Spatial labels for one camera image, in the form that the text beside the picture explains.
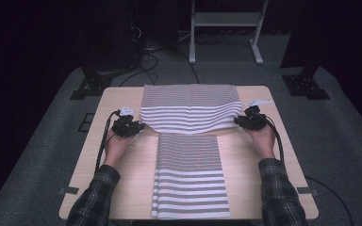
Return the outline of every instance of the striped towel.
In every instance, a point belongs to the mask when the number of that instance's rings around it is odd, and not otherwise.
[[[152,216],[229,218],[215,136],[160,134]]]
[[[140,115],[159,133],[198,134],[233,128],[241,112],[231,85],[145,86]]]

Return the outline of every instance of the forearm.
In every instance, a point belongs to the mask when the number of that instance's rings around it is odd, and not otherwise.
[[[117,170],[103,165],[93,176],[89,188],[75,202],[67,225],[107,225],[111,196],[119,180]]]
[[[265,225],[307,225],[299,196],[281,161],[263,159],[259,169]]]

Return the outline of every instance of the dark background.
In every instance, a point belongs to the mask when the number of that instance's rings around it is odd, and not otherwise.
[[[138,6],[135,23],[158,39],[171,40],[174,30],[189,29],[190,1],[118,1]],[[120,47],[107,52],[106,46],[119,44],[106,42],[105,35],[129,35],[97,23],[130,23],[130,18],[113,19],[119,14],[111,12],[121,10],[114,2],[0,1],[0,189],[69,73],[81,62],[116,65],[134,51],[135,46],[128,45],[128,52]],[[257,0],[202,0],[197,9],[259,6]],[[84,21],[77,21],[74,10]],[[321,56],[321,65],[337,78],[362,115],[362,1],[270,1],[262,32],[292,32],[282,67],[303,66],[304,59],[318,51],[314,56]]]

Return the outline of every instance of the gray carpet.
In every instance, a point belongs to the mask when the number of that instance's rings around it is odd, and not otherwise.
[[[331,100],[308,101],[291,97],[281,75],[298,73],[300,68],[279,69],[288,36],[263,35],[259,48],[265,65],[256,66],[248,36],[227,36],[210,46],[198,45],[193,66],[202,84],[267,86],[277,104],[293,148],[305,175],[332,187],[346,203],[355,225],[362,225],[362,118],[343,94],[337,80],[324,69],[315,79]],[[188,46],[179,47],[188,55]],[[191,84],[196,78],[186,59],[175,51],[153,54],[159,60],[151,70],[158,85]],[[145,56],[142,65],[150,68],[155,59]],[[115,77],[119,86],[127,76]],[[100,97],[71,101],[72,92],[83,79],[80,69],[64,82],[30,139],[16,167],[0,192],[0,225],[64,225],[58,216],[63,196],[61,187],[71,180],[87,133],[77,132],[87,113],[93,113]],[[124,86],[152,84],[147,73],[134,76]],[[309,225],[350,225],[342,204],[330,191],[308,181],[320,196],[320,210]]]

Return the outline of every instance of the hand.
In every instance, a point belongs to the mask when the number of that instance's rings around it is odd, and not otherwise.
[[[243,129],[243,131],[245,131],[252,137],[255,145],[255,150],[262,159],[275,158],[273,150],[275,134],[269,125],[266,125],[263,129],[259,131],[247,129]]]
[[[104,160],[104,165],[109,165],[112,168],[115,167],[117,162],[125,153],[128,143],[134,138],[132,137],[119,137],[114,134],[113,130],[109,129],[107,131],[107,139],[105,146],[106,157]]]

